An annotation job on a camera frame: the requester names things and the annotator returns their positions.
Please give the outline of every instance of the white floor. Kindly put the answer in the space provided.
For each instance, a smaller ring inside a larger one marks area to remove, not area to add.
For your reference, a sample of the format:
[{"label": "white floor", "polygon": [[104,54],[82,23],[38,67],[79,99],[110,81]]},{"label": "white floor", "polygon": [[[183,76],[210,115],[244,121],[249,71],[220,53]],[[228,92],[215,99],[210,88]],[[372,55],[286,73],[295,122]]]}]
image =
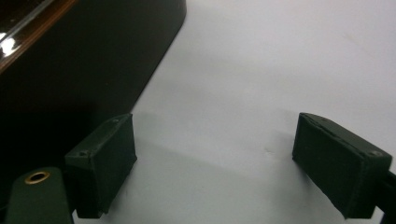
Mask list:
[{"label": "white floor", "polygon": [[[396,156],[394,0],[188,0],[133,110],[138,161],[99,220],[338,224],[291,160],[300,112]],[[391,171],[396,173],[396,165]]]}]

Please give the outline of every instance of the brass grommet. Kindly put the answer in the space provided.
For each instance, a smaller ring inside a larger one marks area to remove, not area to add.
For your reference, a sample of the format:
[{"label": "brass grommet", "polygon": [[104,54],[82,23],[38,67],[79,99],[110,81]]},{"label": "brass grommet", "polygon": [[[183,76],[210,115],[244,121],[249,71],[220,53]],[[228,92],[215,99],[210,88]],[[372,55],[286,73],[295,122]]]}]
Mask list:
[{"label": "brass grommet", "polygon": [[34,174],[31,174],[28,177],[26,177],[25,184],[27,185],[38,184],[46,180],[48,177],[50,177],[50,173],[47,171],[35,172]]}]

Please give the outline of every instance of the dark green plastic piece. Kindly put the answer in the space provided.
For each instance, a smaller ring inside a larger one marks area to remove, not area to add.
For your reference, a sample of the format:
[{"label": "dark green plastic piece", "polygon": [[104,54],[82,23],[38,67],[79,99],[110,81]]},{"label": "dark green plastic piece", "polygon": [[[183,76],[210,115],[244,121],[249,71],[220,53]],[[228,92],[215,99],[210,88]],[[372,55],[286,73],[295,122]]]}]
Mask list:
[{"label": "dark green plastic piece", "polygon": [[6,223],[74,223],[61,170],[46,167],[16,179],[12,186]]},{"label": "dark green plastic piece", "polygon": [[345,218],[370,218],[392,157],[329,119],[300,114],[293,159]]},{"label": "dark green plastic piece", "polygon": [[137,157],[132,115],[104,122],[65,156],[66,172],[77,182],[79,217],[107,213]]}]

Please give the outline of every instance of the white surface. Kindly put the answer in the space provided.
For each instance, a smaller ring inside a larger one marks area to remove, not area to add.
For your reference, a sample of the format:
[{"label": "white surface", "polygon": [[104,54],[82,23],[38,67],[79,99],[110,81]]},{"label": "white surface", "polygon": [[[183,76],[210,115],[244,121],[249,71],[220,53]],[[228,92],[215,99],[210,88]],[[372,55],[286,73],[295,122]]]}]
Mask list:
[{"label": "white surface", "polygon": [[396,156],[395,40],[393,0],[188,0],[133,110],[131,175],[76,223],[379,223],[344,221],[291,151],[309,112]]}]

